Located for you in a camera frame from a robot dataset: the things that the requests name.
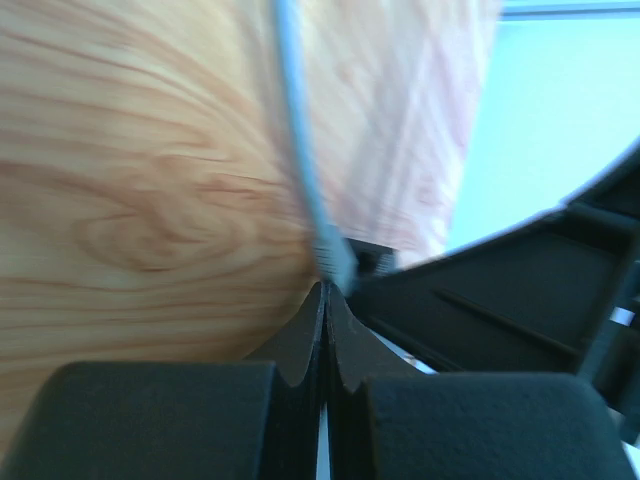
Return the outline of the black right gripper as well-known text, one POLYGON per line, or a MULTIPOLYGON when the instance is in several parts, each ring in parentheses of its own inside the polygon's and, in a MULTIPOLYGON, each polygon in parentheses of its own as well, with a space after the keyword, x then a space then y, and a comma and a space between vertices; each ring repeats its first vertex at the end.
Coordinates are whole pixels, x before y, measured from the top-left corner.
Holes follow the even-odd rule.
POLYGON ((639 434, 639 147, 541 219, 360 287, 354 315, 441 370, 566 372, 592 444, 639 434))

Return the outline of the black network switch box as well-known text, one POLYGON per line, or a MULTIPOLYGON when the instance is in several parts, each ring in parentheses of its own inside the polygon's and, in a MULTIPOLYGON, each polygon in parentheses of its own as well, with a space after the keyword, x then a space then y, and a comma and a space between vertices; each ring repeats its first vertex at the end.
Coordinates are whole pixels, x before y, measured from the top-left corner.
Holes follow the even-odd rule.
POLYGON ((359 281, 387 276, 397 270, 394 249, 352 238, 348 242, 356 257, 356 278, 359 281))

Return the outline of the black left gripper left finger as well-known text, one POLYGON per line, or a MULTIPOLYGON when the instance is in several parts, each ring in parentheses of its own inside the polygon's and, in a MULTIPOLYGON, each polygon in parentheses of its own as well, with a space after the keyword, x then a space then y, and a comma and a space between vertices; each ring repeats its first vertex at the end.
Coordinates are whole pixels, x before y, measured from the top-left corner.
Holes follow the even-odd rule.
POLYGON ((325 289, 236 363, 74 362, 28 409, 5 479, 312 479, 325 289))

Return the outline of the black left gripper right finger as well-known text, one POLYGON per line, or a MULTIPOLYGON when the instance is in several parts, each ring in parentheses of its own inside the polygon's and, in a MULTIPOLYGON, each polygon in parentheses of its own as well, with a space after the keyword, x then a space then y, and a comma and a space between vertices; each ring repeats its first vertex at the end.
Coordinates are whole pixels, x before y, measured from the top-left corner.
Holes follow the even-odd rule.
POLYGON ((631 479, 587 383, 566 374, 425 374, 324 289, 335 479, 631 479))

